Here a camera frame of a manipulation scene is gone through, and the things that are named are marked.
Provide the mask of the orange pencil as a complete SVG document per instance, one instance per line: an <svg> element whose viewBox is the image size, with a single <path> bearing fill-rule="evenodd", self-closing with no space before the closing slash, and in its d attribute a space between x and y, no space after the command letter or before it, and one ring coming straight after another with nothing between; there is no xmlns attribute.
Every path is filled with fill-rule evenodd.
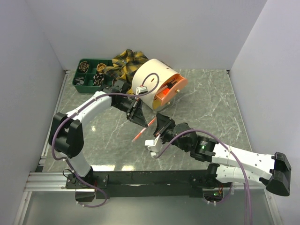
<svg viewBox="0 0 300 225"><path fill-rule="evenodd" d="M147 128L149 128L150 125L151 125L155 120L156 120L156 118L153 118L153 119L148 123L148 126L147 126L147 127L144 127L144 128L136 135L136 137L132 140L132 142L134 142L136 139L138 139L138 138L142 135L142 133L143 133Z"/></svg>

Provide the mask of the black orange highlighter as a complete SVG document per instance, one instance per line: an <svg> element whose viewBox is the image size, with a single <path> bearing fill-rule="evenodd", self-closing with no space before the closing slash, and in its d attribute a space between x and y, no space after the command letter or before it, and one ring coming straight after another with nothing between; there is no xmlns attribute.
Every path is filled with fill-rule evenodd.
<svg viewBox="0 0 300 225"><path fill-rule="evenodd" d="M168 83L162 90L163 95L167 95L172 87L173 87L173 84L171 82Z"/></svg>

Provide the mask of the black white marker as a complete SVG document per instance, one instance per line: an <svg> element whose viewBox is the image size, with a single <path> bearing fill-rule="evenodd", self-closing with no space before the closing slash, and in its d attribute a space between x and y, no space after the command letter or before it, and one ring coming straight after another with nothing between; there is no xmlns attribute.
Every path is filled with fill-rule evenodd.
<svg viewBox="0 0 300 225"><path fill-rule="evenodd" d="M168 88L168 89L171 89L174 85L177 84L177 81L175 79L172 79L168 82L166 82L164 85Z"/></svg>

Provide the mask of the round cream drawer organizer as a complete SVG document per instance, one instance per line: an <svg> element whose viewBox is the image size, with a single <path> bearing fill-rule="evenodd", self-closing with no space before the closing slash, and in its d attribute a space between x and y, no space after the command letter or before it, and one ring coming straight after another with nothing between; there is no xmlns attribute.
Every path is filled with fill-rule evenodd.
<svg viewBox="0 0 300 225"><path fill-rule="evenodd" d="M177 84L171 88L168 94L163 95L162 92L157 94L157 91L172 79L175 79ZM142 96L141 99L144 104L158 112L166 107L187 84L187 78L181 76L180 73L157 59L151 59L135 73L132 80L132 90L136 91L138 86L145 86L148 91L151 90L151 93Z"/></svg>

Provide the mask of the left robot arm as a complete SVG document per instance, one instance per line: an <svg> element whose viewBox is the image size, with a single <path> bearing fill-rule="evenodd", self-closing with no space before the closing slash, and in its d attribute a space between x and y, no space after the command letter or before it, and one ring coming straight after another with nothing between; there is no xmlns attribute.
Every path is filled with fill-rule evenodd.
<svg viewBox="0 0 300 225"><path fill-rule="evenodd" d="M68 113L58 112L52 120L49 144L52 157L64 160L72 172L78 175L77 183L82 188L95 184L93 168L83 155L83 129L97 115L114 107L126 114L128 121L146 128L148 123L143 115L141 96L148 93L146 86L140 85L137 94L129 95L129 84L117 80L113 86L102 85L86 102Z"/></svg>

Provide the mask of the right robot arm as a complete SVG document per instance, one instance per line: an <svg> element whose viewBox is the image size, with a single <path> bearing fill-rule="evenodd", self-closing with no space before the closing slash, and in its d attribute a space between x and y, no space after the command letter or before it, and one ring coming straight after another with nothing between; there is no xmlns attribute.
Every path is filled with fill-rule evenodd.
<svg viewBox="0 0 300 225"><path fill-rule="evenodd" d="M290 195L292 167L285 154L260 154L235 148L207 132L203 136L202 131L193 130L187 123L176 124L160 113L156 120L155 139L147 145L153 158L159 158L166 147L173 145L188 152L191 158L209 163L205 180L211 187L219 183L248 183L264 186L278 196Z"/></svg>

